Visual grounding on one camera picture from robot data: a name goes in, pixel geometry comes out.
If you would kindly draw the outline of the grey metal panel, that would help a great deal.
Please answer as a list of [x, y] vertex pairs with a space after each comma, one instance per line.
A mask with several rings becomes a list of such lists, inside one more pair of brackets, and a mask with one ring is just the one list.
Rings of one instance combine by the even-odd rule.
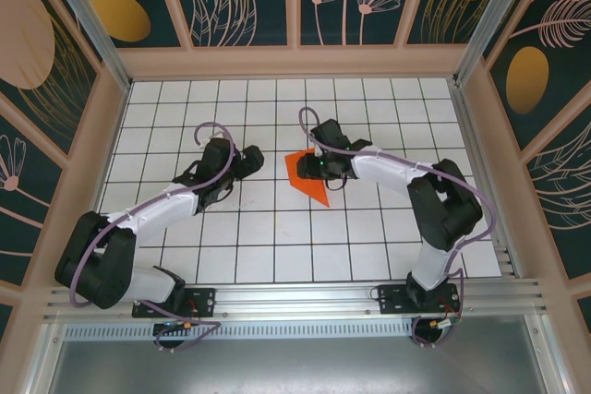
[[575, 394], [523, 317], [466, 320], [421, 348], [406, 337], [208, 339], [176, 354], [146, 340], [44, 340], [33, 394]]

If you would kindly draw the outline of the aluminium mounting rail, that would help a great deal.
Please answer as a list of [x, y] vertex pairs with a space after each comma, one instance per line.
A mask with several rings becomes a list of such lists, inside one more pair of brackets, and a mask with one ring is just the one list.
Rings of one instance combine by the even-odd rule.
[[[215, 287], [216, 320], [314, 320], [378, 317], [377, 281], [346, 283], [221, 284]], [[134, 303], [121, 302], [102, 310], [76, 308], [68, 290], [53, 288], [42, 307], [48, 323], [115, 322], [132, 318]], [[548, 304], [534, 279], [468, 279], [464, 282], [465, 316], [543, 314]]]

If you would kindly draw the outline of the orange square paper sheet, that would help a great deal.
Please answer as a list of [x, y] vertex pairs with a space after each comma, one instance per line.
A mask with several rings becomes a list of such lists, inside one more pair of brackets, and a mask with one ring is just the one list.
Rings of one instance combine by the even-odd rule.
[[328, 208], [330, 203], [326, 185], [319, 180], [300, 178], [297, 174], [297, 162], [306, 154], [313, 152], [314, 149], [304, 149], [285, 156], [288, 180], [291, 187]]

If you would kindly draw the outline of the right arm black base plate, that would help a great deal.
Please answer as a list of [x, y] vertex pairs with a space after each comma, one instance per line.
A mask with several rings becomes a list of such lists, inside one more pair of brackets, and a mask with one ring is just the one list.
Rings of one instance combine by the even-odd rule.
[[443, 315], [460, 309], [460, 297], [455, 284], [445, 282], [432, 291], [418, 287], [415, 291], [405, 284], [380, 285], [378, 303], [383, 315]]

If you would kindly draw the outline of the aluminium side rail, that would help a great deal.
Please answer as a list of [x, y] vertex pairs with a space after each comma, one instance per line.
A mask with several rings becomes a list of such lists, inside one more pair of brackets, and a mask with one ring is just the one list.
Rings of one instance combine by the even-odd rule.
[[523, 267], [516, 254], [513, 239], [505, 226], [506, 219], [499, 202], [499, 194], [488, 165], [484, 145], [476, 129], [476, 120], [466, 101], [464, 90], [453, 79], [448, 81], [448, 86], [477, 189], [484, 194], [495, 210], [496, 223], [490, 233], [490, 240], [498, 257], [501, 275], [521, 279], [524, 276]]

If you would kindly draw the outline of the aluminium frame post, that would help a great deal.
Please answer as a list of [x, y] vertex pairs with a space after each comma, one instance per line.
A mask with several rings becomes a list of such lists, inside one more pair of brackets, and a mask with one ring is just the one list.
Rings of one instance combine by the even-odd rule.
[[453, 73], [453, 85], [456, 88], [460, 89], [472, 75], [512, 3], [513, 0], [489, 0]]
[[67, 2], [77, 14], [81, 26], [87, 31], [90, 40], [111, 71], [117, 85], [124, 93], [127, 93], [131, 77], [126, 72], [123, 61], [91, 6], [90, 0], [67, 0]]

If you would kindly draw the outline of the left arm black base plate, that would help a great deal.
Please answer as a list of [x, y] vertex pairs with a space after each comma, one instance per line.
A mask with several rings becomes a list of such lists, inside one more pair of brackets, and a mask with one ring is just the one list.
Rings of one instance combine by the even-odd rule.
[[173, 290], [163, 303], [152, 303], [156, 306], [134, 304], [131, 315], [133, 318], [158, 317], [212, 317], [216, 290], [213, 288], [184, 288]]

